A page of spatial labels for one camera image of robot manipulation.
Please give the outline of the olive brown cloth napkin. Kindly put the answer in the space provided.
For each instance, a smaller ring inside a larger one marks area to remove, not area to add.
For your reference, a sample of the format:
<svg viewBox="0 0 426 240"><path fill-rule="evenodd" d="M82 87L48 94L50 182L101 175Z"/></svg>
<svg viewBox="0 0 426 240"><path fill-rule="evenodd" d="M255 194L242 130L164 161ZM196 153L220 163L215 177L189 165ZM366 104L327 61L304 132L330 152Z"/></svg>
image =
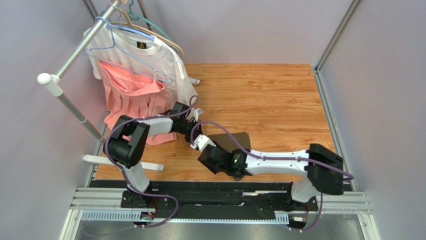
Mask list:
<svg viewBox="0 0 426 240"><path fill-rule="evenodd" d="M234 150L240 149L238 144L247 151L251 148L250 137L246 132L233 133L232 136L229 136L226 133L210 134L208 137L216 144L216 147L221 147L230 153ZM240 181L242 178L233 179L235 181Z"/></svg>

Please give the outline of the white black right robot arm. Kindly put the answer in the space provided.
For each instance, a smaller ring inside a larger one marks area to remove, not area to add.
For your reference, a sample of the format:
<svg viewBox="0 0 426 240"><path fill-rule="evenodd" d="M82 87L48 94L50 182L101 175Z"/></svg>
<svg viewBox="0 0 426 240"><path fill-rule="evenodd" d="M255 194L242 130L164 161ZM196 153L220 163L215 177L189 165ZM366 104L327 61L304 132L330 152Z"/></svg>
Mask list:
<svg viewBox="0 0 426 240"><path fill-rule="evenodd" d="M225 173L239 180L260 174L287 174L301 177L288 189L290 200L307 203L319 194L344 193L343 158L321 144L293 152L261 152L235 149L228 152L214 143L200 149L198 161L212 173Z"/></svg>

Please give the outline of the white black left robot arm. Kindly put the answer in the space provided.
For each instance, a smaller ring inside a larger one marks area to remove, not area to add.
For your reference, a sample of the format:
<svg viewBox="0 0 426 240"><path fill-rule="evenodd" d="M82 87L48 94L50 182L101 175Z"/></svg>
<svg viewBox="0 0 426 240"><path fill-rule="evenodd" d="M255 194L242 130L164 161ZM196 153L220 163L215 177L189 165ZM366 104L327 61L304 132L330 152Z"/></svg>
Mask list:
<svg viewBox="0 0 426 240"><path fill-rule="evenodd" d="M152 184L145 175L141 164L145 146L149 137L160 134L179 133L190 143L191 131L199 122L191 116L198 103L192 96L190 105L176 102L172 109L154 116L132 118L119 117L103 147L103 152L113 165L122 172L127 183L123 197L128 203L146 207L156 198L152 194Z"/></svg>

